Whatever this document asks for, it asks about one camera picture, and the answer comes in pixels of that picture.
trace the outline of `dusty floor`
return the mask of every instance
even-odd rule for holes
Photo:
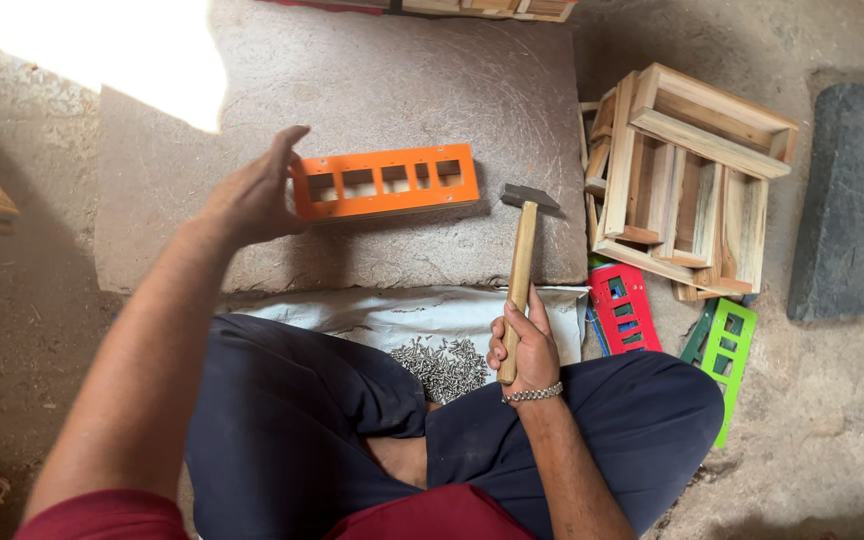
[[[793,174],[770,190],[766,285],[728,445],[649,537],[864,538],[864,320],[792,325],[785,308],[811,103],[830,81],[864,80],[864,1],[582,0],[565,26],[583,100],[657,61],[802,120]],[[97,100],[0,52],[0,183],[23,212],[0,238],[0,474],[13,489],[0,538],[120,302],[98,291],[91,259]],[[697,307],[649,285],[659,337],[678,351],[662,318]]]

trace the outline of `hammer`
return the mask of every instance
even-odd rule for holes
[[[539,210],[546,214],[554,213],[558,211],[559,203],[543,190],[511,183],[505,184],[501,199],[507,205],[522,208],[522,215],[518,217],[518,230],[515,232],[515,249],[511,256],[509,300],[524,314],[529,297],[532,246],[536,241],[536,213]],[[503,385],[511,385],[516,379],[516,352],[519,350],[521,340],[522,338],[506,322],[502,344],[505,345],[508,355],[502,360],[495,375],[498,382]]]

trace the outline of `navy blue pants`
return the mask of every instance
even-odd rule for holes
[[[712,447],[718,386],[661,352],[566,366],[561,380],[608,489],[643,534]],[[532,449],[498,383],[426,413],[420,383],[385,352],[241,314],[212,323],[185,442],[196,530],[319,538],[349,514],[419,493],[378,468],[364,436],[425,436],[430,488],[476,485],[552,538]]]

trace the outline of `maroon shirt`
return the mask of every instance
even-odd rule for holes
[[[114,538],[186,540],[188,536],[172,500],[138,489],[105,489],[69,498],[41,512],[15,534],[15,540]],[[460,483],[356,512],[339,521],[323,540],[393,538],[526,540],[535,536],[484,491]]]

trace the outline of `right hand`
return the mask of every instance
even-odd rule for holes
[[[308,126],[282,129],[268,152],[219,182],[198,219],[211,223],[236,249],[308,229],[306,220],[285,206],[289,166],[300,159],[292,147],[308,132]]]
[[[502,344],[505,336],[505,323],[521,337],[516,349],[515,380],[503,384],[506,395],[523,390],[545,390],[559,382],[559,349],[552,337],[548,314],[543,300],[539,298],[536,286],[529,283],[529,316],[526,317],[511,300],[505,302],[505,315],[491,322],[492,337],[488,340],[488,367],[498,370],[501,362],[508,358],[508,350]],[[527,401],[510,401],[509,405],[518,408]]]

